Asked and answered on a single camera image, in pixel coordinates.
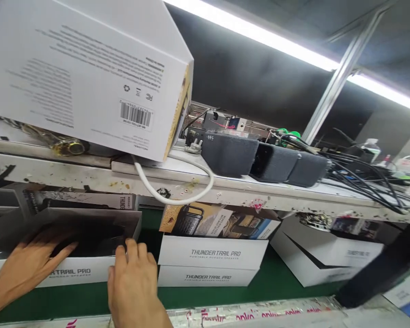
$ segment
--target gray fabric speaker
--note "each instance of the gray fabric speaker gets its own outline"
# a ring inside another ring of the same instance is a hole
[[[250,176],[261,182],[284,182],[301,156],[297,150],[260,143]]]
[[[331,161],[325,157],[301,152],[301,158],[296,162],[288,180],[289,185],[301,187],[313,187],[316,182],[322,179],[329,168]]]
[[[259,141],[230,134],[206,132],[202,157],[214,173],[239,177],[248,175]]]

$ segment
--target white shelf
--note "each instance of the white shelf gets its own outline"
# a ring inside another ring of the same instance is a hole
[[[20,143],[19,147],[16,147],[18,138],[15,136],[11,138],[5,135],[10,140],[0,140],[0,173],[7,166],[15,165],[7,180],[150,196],[128,155],[116,160],[95,155],[57,157],[52,156],[50,150],[40,146],[39,142],[34,142],[36,145],[31,144],[27,140],[29,136],[22,134],[26,140]],[[200,155],[179,150],[172,152],[206,165]],[[143,169],[151,185],[157,190],[167,190],[172,198],[189,198],[201,192],[208,183],[205,172],[176,159],[168,158],[163,164],[144,159],[140,162],[145,166]],[[396,214],[360,194],[340,188],[339,183],[337,185],[334,187],[319,184],[313,188],[303,188],[258,182],[249,176],[239,179],[217,176],[213,189],[201,201],[239,206],[262,205],[263,208],[269,209],[325,213],[333,216],[351,214],[371,220],[410,223],[410,213]]]

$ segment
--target barcode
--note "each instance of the barcode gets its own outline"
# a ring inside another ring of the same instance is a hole
[[[133,104],[126,104],[121,102],[120,117],[137,124],[149,126],[150,117],[152,113],[145,111],[141,107],[135,106]]]

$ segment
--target fluorescent light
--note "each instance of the fluorescent light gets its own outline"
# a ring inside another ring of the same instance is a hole
[[[199,16],[207,21],[220,25],[235,33],[246,36],[252,40],[260,42],[266,46],[284,52],[292,57],[298,58],[304,62],[317,66],[326,71],[333,71],[339,67],[339,63],[315,53],[303,46],[291,42],[281,36],[267,31],[246,20],[234,16],[222,9],[211,6],[201,0],[164,0],[166,3],[183,9],[193,15]],[[372,91],[382,97],[385,97],[395,103],[410,108],[410,98],[403,95],[388,86],[370,79],[364,75],[354,75],[348,78],[348,81],[358,86]]]
[[[394,89],[389,88],[388,86],[373,80],[364,75],[354,75],[348,77],[348,81],[358,86],[365,88],[369,91],[372,91],[384,98],[387,98],[395,103],[398,103],[402,106],[410,108],[410,98],[406,95],[395,91]]]
[[[292,57],[317,66],[326,71],[333,71],[338,68],[338,63],[319,55],[303,46],[291,42],[281,36],[267,31],[257,25],[249,23],[226,11],[211,6],[200,0],[164,0],[168,4],[174,5],[193,15],[199,16],[207,21],[211,21],[235,33],[246,36],[252,40],[265,44],[271,48],[284,52]]]

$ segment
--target metal bracket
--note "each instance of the metal bracket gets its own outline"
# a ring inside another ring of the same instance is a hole
[[[388,1],[378,8],[378,10],[368,17],[364,24],[361,25],[359,34],[356,35],[349,44],[340,62],[339,68],[334,72],[331,81],[323,93],[322,98],[302,135],[302,138],[308,144],[311,144],[316,137],[384,13],[395,3],[395,0]]]

